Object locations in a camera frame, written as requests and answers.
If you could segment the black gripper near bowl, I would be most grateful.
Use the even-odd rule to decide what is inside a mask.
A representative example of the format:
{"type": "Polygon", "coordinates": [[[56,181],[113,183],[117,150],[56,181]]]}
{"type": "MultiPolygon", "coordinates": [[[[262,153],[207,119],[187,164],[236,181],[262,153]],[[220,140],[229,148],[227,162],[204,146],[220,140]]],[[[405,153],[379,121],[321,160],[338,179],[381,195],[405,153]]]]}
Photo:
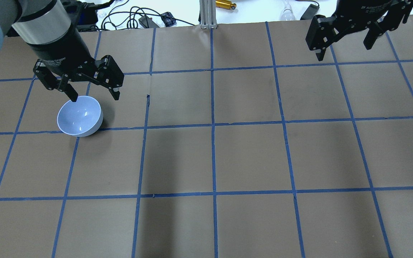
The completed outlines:
{"type": "Polygon", "coordinates": [[[33,72],[47,90],[65,93],[76,102],[79,95],[69,82],[83,81],[83,76],[77,75],[81,73],[93,77],[93,84],[106,88],[115,101],[119,100],[124,73],[111,55],[95,60],[84,43],[39,44],[33,45],[33,51],[39,58],[33,72]]]}

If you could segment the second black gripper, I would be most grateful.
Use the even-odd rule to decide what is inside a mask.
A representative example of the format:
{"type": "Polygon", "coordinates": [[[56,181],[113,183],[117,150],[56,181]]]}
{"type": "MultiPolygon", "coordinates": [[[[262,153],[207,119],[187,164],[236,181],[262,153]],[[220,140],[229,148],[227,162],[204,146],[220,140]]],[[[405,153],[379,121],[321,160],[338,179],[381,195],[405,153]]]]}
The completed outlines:
{"type": "Polygon", "coordinates": [[[412,9],[413,0],[338,0],[333,16],[312,18],[305,42],[321,62],[334,42],[352,34],[357,26],[370,25],[363,41],[369,50],[380,36],[405,24],[412,9]],[[382,16],[383,21],[376,22],[382,16]]]}

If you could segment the robot arm over blue bowl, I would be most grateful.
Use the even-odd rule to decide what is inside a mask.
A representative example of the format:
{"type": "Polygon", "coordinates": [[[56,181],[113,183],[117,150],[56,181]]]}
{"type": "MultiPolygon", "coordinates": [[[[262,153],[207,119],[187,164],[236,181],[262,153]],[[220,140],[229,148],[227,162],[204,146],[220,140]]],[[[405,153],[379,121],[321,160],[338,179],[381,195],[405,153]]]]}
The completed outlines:
{"type": "MultiPolygon", "coordinates": [[[[312,18],[305,42],[322,61],[331,44],[368,30],[363,43],[371,49],[385,32],[405,24],[412,9],[413,0],[338,0],[332,16],[312,18]]],[[[47,90],[76,102],[79,95],[71,82],[90,82],[119,100],[124,73],[112,56],[91,56],[61,1],[0,0],[0,49],[10,28],[38,56],[33,72],[47,90]]]]}

